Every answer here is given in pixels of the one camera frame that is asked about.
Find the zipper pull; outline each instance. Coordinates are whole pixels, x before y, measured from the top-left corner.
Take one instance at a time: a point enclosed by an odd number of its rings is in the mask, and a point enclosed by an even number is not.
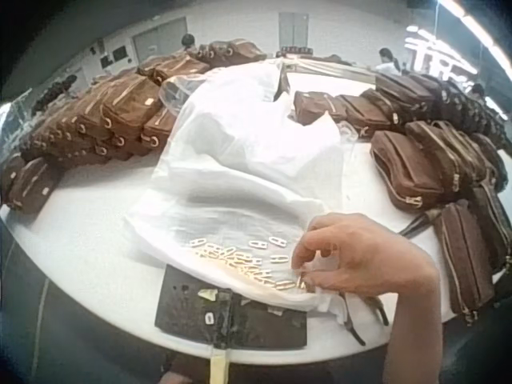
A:
[[[459,179],[460,179],[460,175],[454,174],[454,185],[453,185],[454,192],[458,192],[458,189],[460,188]]]
[[[406,203],[416,206],[417,208],[421,208],[423,205],[423,198],[421,196],[418,196],[417,198],[407,197]]]

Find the gold zipper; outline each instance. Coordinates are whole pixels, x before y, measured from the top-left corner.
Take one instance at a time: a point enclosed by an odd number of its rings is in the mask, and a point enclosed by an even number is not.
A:
[[[510,237],[508,235],[508,233],[506,232],[506,229],[503,228],[503,226],[500,224],[499,220],[496,219],[496,212],[497,212],[497,209],[496,209],[496,206],[494,205],[494,201],[492,198],[490,198],[490,192],[488,191],[487,189],[487,186],[485,183],[482,183],[482,188],[484,190],[484,192],[486,193],[486,196],[487,196],[487,201],[489,202],[492,210],[493,210],[493,215],[491,215],[492,219],[493,219],[493,222],[496,224],[496,226],[499,228],[499,232],[500,234],[502,235],[502,239],[503,241],[505,242],[506,244],[506,252],[508,253],[507,257],[510,258]]]
[[[86,113],[85,114],[89,114],[90,110],[92,110],[94,104],[96,104],[97,102],[99,102],[99,99],[105,94],[105,92],[108,91],[108,88],[107,89],[104,89],[102,92],[100,92],[98,94],[98,96],[96,97],[95,100],[93,100],[93,102],[91,104],[89,104],[86,108]]]
[[[336,108],[334,108],[334,104],[332,103],[332,101],[329,100],[329,96],[324,94],[323,97],[329,103],[330,108],[333,110],[333,114],[336,114]]]
[[[160,117],[158,118],[158,120],[157,120],[156,122],[154,122],[154,124],[155,124],[156,126],[158,126],[158,125],[160,124],[160,121],[161,121],[161,120],[163,119],[163,117],[166,115],[167,111],[168,111],[168,109],[167,109],[167,108],[165,108],[165,109],[163,110],[163,114],[162,114],[162,116],[160,116]]]
[[[451,153],[451,149],[448,148],[446,146],[446,144],[444,142],[442,142],[435,134],[433,134],[428,128],[424,127],[423,125],[420,124],[420,127],[426,131],[428,133],[429,136],[431,136],[434,141],[439,144],[442,148],[445,149],[445,152],[448,154],[448,157],[450,158],[450,160],[452,161],[452,163],[454,164],[454,168],[455,168],[455,174],[454,174],[454,181],[453,181],[453,185],[452,185],[452,191],[453,192],[458,192],[459,189],[460,189],[460,169],[458,168],[458,163],[457,163],[457,159],[455,158],[454,154]]]
[[[371,151],[371,157],[374,158],[375,160],[375,156],[379,157],[378,154],[376,154],[375,152]],[[388,185],[389,187],[389,190],[391,191],[391,193],[401,202],[404,202],[406,204],[410,204],[416,208],[421,208],[422,205],[423,205],[423,198],[421,196],[418,196],[416,198],[412,198],[411,196],[406,196],[406,197],[403,197],[403,196],[400,196],[396,190],[394,190],[393,186],[391,185],[391,182],[390,180],[388,179],[388,176],[386,174],[386,172],[384,172],[384,170],[381,169],[381,167],[375,163],[376,166],[377,166],[377,170],[380,172],[380,174],[382,175],[382,177],[384,178],[384,181],[386,182],[386,184]]]
[[[445,251],[446,260],[448,261],[448,266],[450,267],[451,274],[454,277],[455,281],[455,290],[457,291],[457,297],[458,302],[461,306],[461,311],[464,313],[464,317],[466,318],[466,323],[468,326],[471,326],[474,321],[477,320],[478,315],[476,311],[470,311],[467,307],[467,305],[464,303],[464,300],[462,300],[462,293],[461,293],[461,284],[458,280],[458,276],[455,273],[455,267],[454,263],[451,259],[451,252],[450,252],[450,245],[448,244],[448,232],[446,231],[445,223],[442,224],[442,248]]]
[[[116,99],[112,102],[112,106],[115,106],[118,102],[120,102],[133,88],[135,88],[138,84],[146,80],[146,78],[139,78],[136,82],[128,86]]]
[[[391,111],[393,112],[393,123],[395,125],[399,124],[400,123],[400,118],[398,117],[398,114],[394,111],[394,108],[393,106],[391,105],[390,101],[385,98],[384,96],[382,96],[379,92],[375,91],[375,94],[377,95],[378,98],[380,98],[382,101],[384,101],[385,104],[387,104],[387,106],[391,109]]]

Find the plastic sheet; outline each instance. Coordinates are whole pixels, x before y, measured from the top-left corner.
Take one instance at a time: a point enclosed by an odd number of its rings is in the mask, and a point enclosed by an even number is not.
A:
[[[330,311],[344,321],[336,294],[276,290],[188,247],[196,238],[234,246],[260,258],[273,280],[296,281],[290,262],[273,264],[270,257],[291,258],[314,216],[341,209],[348,129],[340,134],[328,114],[311,126],[291,121],[290,96],[273,102],[279,71],[279,63],[268,62],[226,68],[196,88],[148,191],[127,215],[130,233],[144,251],[204,281],[272,306]],[[285,239],[286,247],[249,247],[269,237]]]

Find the metal ring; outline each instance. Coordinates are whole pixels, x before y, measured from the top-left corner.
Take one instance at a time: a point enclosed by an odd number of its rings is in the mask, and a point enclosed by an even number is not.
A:
[[[125,138],[123,138],[121,136],[116,136],[114,138],[114,144],[116,146],[124,146],[125,145]]]
[[[158,144],[160,144],[160,141],[158,140],[158,138],[156,136],[151,136],[151,146],[153,148],[156,148],[158,146]]]
[[[103,148],[102,146],[97,146],[96,153],[100,154],[101,156],[106,156],[107,151],[106,148]]]

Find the pile of bags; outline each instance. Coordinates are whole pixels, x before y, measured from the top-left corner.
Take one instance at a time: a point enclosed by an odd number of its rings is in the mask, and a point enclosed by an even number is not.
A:
[[[3,165],[1,203],[35,214],[66,170],[162,150],[178,114],[159,98],[165,80],[266,58],[247,40],[212,42],[205,47],[151,58],[137,69],[102,77],[64,105],[50,105]]]

